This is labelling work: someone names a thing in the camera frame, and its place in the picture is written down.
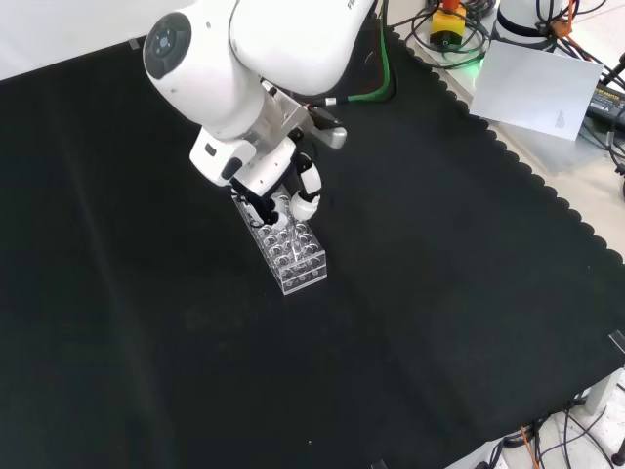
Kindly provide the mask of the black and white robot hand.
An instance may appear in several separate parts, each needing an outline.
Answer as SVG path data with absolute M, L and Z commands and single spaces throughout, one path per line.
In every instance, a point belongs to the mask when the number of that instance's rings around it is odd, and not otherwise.
M 280 231 L 291 219 L 308 221 L 320 203 L 319 172 L 313 160 L 297 150 L 289 138 L 263 154 L 246 141 L 221 142 L 202 129 L 189 159 L 211 183 L 230 189 L 254 228 L 268 226 Z M 292 172 L 297 174 L 300 188 L 285 202 L 276 191 Z

